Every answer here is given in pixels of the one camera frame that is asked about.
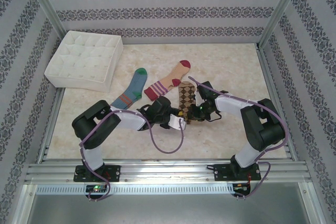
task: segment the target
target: white storage box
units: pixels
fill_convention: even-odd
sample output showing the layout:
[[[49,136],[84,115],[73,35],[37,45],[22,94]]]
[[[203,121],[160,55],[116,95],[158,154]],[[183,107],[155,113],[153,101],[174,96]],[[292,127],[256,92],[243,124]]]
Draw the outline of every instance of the white storage box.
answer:
[[[120,36],[68,31],[44,74],[56,88],[107,93],[122,50]]]

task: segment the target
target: marble floor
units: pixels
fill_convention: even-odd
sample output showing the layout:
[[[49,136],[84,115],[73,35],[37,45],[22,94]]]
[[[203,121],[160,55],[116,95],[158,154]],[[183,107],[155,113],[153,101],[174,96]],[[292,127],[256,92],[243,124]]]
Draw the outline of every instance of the marble floor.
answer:
[[[124,45],[111,84],[110,93],[84,89],[65,90],[47,157],[80,158],[79,139],[71,123],[78,115],[99,100],[114,101],[129,85],[137,68],[145,68],[148,79],[144,89],[165,77],[180,60],[191,63],[189,73],[200,82],[210,81],[217,90],[251,100],[268,98],[268,91],[254,44],[171,44]],[[166,97],[172,107],[178,108],[178,88]],[[143,93],[131,110],[152,102]],[[243,122],[229,114],[215,122],[192,122],[185,129],[181,149],[174,154],[160,153],[152,144],[148,131],[116,129],[102,144],[103,158],[109,159],[180,159],[231,158],[247,142]],[[176,130],[153,127],[157,145],[166,151],[174,150],[181,134]],[[264,157],[285,158],[284,148],[267,153]]]

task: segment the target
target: wallpaper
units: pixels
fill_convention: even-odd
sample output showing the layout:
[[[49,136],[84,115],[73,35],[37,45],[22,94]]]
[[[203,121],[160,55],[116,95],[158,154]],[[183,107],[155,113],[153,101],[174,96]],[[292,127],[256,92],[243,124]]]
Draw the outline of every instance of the wallpaper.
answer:
[[[279,0],[50,0],[67,30],[125,44],[257,42]]]
[[[44,70],[59,40],[37,0],[0,0],[0,223],[36,162],[56,89]]]
[[[336,223],[335,0],[291,0],[264,52],[327,223]]]

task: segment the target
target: cable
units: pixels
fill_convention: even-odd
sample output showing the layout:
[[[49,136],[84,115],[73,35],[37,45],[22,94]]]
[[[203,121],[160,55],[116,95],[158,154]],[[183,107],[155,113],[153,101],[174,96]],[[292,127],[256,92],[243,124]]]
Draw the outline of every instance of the cable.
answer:
[[[258,190],[258,188],[262,185],[262,183],[266,179],[267,175],[269,174],[269,171],[271,170],[271,164],[267,161],[260,161],[260,162],[258,162],[258,165],[268,165],[268,169],[267,169],[265,175],[263,176],[261,181],[258,183],[258,185],[248,195],[243,195],[241,193],[235,192],[235,194],[239,195],[239,196],[237,196],[237,199],[246,199],[248,197],[251,197]]]
[[[259,154],[259,156],[257,156],[257,157],[254,159],[255,162],[257,162],[257,161],[258,161],[258,160],[259,160],[259,159],[260,159],[266,152],[273,151],[273,150],[276,150],[276,149],[278,149],[278,148],[281,148],[281,147],[283,147],[283,146],[287,143],[287,141],[288,141],[288,136],[289,136],[289,133],[288,133],[288,127],[287,127],[287,125],[285,124],[285,122],[281,119],[281,117],[278,116],[278,114],[275,113],[273,110],[271,110],[271,109],[269,109],[269,108],[267,108],[267,107],[265,107],[265,106],[263,106],[263,105],[261,105],[261,104],[259,104],[259,103],[257,103],[257,102],[250,101],[250,100],[246,100],[246,99],[243,99],[243,98],[240,98],[240,97],[235,97],[234,95],[229,95],[229,94],[224,94],[224,93],[222,93],[222,92],[219,92],[219,91],[217,91],[217,90],[215,90],[215,89],[212,89],[212,88],[210,88],[210,87],[208,87],[208,86],[206,86],[206,85],[204,85],[204,84],[201,84],[200,82],[196,81],[196,80],[195,80],[194,78],[192,78],[191,76],[188,76],[188,78],[191,79],[192,81],[194,81],[197,85],[202,86],[203,88],[209,89],[209,90],[211,90],[211,91],[213,91],[213,92],[215,92],[215,93],[217,93],[217,94],[223,95],[223,96],[228,97],[228,98],[231,98],[231,99],[238,100],[238,101],[240,101],[240,102],[246,102],[246,103],[249,103],[249,104],[258,106],[258,107],[262,108],[263,110],[266,110],[267,112],[271,113],[276,119],[278,119],[278,121],[280,122],[280,124],[281,124],[281,126],[282,126],[282,128],[283,128],[283,130],[284,130],[284,132],[285,132],[285,138],[284,138],[283,142],[282,142],[281,144],[275,146],[275,147],[272,147],[272,148],[269,148],[269,149],[264,150],[262,153]]]
[[[156,144],[156,142],[154,140],[154,137],[153,137],[153,132],[152,132],[151,124],[149,123],[149,121],[147,120],[147,118],[145,118],[142,114],[140,114],[139,112],[134,112],[134,111],[129,111],[129,110],[114,110],[114,111],[108,113],[102,120],[100,120],[100,122],[93,128],[93,130],[79,143],[80,154],[82,156],[83,163],[85,164],[85,166],[87,167],[87,169],[92,174],[94,174],[96,177],[98,177],[101,180],[103,180],[104,182],[106,182],[107,185],[108,185],[108,191],[106,192],[106,194],[104,194],[103,196],[101,196],[99,199],[91,199],[90,198],[91,192],[90,192],[89,195],[88,195],[88,198],[89,198],[90,201],[91,200],[100,201],[100,200],[103,200],[106,197],[108,197],[108,195],[110,194],[110,191],[111,191],[111,184],[110,184],[110,182],[107,179],[105,179],[104,177],[102,177],[99,174],[97,174],[94,170],[92,170],[91,167],[89,166],[89,164],[87,163],[87,161],[85,159],[85,155],[84,155],[84,150],[83,150],[84,149],[84,143],[96,132],[96,130],[101,126],[102,123],[104,123],[111,115],[116,114],[116,113],[129,113],[129,114],[137,115],[137,116],[141,117],[142,119],[144,119],[145,122],[147,123],[148,127],[149,127],[150,136],[151,136],[151,139],[152,139],[152,142],[153,142],[155,148],[158,149],[160,152],[162,152],[164,154],[173,154],[173,153],[177,152],[181,148],[181,146],[183,144],[184,133],[183,133],[182,123],[181,123],[182,119],[179,119],[179,121],[178,121],[179,122],[178,124],[179,124],[180,129],[181,129],[181,142],[180,142],[179,146],[175,150],[173,150],[171,152],[166,152],[166,151],[160,149],[157,146],[157,144]]]

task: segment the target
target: sock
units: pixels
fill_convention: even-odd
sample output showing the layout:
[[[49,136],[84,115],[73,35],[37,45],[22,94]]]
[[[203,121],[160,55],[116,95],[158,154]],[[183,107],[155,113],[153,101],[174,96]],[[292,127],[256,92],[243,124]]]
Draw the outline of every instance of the sock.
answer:
[[[144,68],[139,68],[134,72],[131,83],[127,89],[114,101],[112,106],[126,110],[142,97],[143,86],[147,81],[147,72]]]
[[[144,92],[151,101],[159,96],[167,94],[171,89],[181,83],[182,77],[190,70],[190,63],[187,60],[181,60],[175,68],[165,78],[150,85]]]
[[[195,91],[196,88],[195,86],[188,82],[188,81],[183,81],[178,87],[179,89],[179,100],[180,100],[180,105],[179,110],[182,110],[183,112],[183,117],[187,119],[187,113],[189,111],[189,108],[191,104],[196,104],[195,101]]]

